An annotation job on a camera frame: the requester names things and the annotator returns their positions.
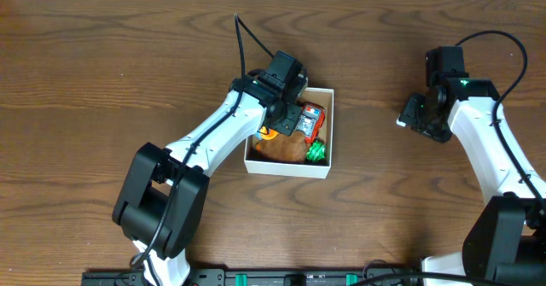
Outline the yellow blue duck toy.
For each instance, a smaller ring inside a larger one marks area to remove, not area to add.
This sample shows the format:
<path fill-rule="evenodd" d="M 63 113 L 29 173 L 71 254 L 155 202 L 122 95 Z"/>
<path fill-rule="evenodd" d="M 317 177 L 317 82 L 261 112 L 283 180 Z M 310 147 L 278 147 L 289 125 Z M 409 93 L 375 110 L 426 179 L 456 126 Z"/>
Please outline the yellow blue duck toy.
<path fill-rule="evenodd" d="M 257 132 L 256 136 L 259 140 L 270 141 L 279 135 L 278 131 L 270 129 L 266 126 L 262 126 Z"/>

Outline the red toy car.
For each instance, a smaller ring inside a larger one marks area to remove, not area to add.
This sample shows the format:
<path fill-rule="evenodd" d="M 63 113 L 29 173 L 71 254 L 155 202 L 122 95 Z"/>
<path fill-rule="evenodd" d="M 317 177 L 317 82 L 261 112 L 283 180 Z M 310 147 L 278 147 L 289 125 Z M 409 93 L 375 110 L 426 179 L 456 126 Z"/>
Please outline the red toy car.
<path fill-rule="evenodd" d="M 296 131 L 301 131 L 307 143 L 314 143 L 326 118 L 326 110 L 314 103 L 307 102 L 302 107 Z"/>

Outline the brown plush toy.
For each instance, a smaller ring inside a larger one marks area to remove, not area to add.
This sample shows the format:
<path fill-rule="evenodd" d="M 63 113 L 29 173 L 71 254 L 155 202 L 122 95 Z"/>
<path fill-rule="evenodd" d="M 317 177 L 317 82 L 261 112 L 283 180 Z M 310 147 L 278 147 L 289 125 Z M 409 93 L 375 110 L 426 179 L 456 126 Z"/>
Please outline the brown plush toy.
<path fill-rule="evenodd" d="M 290 136 L 280 134 L 271 140 L 258 141 L 254 146 L 264 158 L 281 163 L 304 163 L 309 147 L 302 131 Z"/>

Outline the green yarn ball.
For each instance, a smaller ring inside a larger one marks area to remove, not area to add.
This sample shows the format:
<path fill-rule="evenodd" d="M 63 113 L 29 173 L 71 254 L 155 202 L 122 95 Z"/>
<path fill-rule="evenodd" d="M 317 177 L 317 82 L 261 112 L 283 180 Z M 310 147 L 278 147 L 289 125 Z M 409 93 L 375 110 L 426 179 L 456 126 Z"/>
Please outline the green yarn ball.
<path fill-rule="evenodd" d="M 311 164 L 321 164 L 326 161 L 326 143 L 316 139 L 305 154 L 305 160 Z"/>

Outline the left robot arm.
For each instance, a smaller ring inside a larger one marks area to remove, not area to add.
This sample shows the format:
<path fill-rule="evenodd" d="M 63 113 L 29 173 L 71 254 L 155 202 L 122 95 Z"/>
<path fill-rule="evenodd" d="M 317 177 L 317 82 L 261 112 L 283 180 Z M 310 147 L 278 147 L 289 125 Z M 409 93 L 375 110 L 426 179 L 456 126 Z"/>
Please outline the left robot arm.
<path fill-rule="evenodd" d="M 210 177 L 268 117 L 258 98 L 232 90 L 187 136 L 136 152 L 112 219 L 138 248 L 131 267 L 143 271 L 145 282 L 184 284 L 190 274 L 185 248 L 200 223 Z"/>

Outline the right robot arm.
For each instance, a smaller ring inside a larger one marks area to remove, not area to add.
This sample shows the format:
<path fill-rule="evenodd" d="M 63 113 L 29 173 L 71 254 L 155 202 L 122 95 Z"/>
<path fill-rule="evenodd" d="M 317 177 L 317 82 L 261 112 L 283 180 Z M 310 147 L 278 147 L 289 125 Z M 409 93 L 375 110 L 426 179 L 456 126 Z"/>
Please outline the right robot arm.
<path fill-rule="evenodd" d="M 456 137 L 479 182 L 485 208 L 461 251 L 430 256 L 424 272 L 511 285 L 545 283 L 545 182 L 533 170 L 504 119 L 490 80 L 447 78 L 413 94 L 400 126 L 445 143 Z"/>

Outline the white cardboard box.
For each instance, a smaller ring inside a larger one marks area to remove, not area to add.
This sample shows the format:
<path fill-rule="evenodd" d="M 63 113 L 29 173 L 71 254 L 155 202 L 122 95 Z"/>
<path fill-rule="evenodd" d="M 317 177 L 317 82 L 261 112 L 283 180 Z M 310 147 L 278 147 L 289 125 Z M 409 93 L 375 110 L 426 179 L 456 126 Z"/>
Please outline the white cardboard box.
<path fill-rule="evenodd" d="M 293 164 L 269 161 L 259 157 L 252 146 L 258 141 L 251 136 L 244 142 L 244 164 L 248 173 L 277 175 L 287 177 L 321 178 L 328 176 L 332 166 L 332 145 L 334 135 L 334 89 L 307 87 L 300 97 L 313 102 L 326 110 L 326 119 L 319 131 L 319 139 L 325 142 L 325 161 L 317 164 Z"/>

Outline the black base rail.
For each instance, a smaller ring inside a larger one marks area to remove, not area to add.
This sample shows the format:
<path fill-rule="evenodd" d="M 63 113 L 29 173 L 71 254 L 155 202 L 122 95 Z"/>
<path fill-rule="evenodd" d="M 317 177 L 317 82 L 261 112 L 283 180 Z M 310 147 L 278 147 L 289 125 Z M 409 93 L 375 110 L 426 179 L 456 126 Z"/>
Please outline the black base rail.
<path fill-rule="evenodd" d="M 375 264 L 361 271 L 231 271 L 193 269 L 183 286 L 347 286 L 393 273 L 410 273 L 409 268 Z M 84 286 L 150 285 L 142 269 L 136 271 L 87 271 Z"/>

